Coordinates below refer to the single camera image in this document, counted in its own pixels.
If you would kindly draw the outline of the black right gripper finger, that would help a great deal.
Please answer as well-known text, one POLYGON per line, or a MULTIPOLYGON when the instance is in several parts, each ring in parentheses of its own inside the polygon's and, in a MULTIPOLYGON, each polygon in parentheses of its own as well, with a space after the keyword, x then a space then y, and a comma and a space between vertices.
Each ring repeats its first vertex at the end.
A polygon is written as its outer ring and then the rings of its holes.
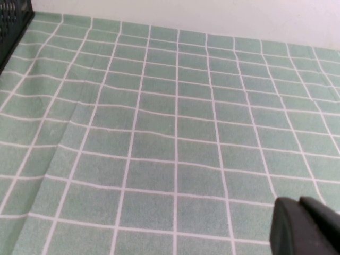
POLYGON ((339 254, 339 214, 312 197, 275 200, 272 254, 339 254))

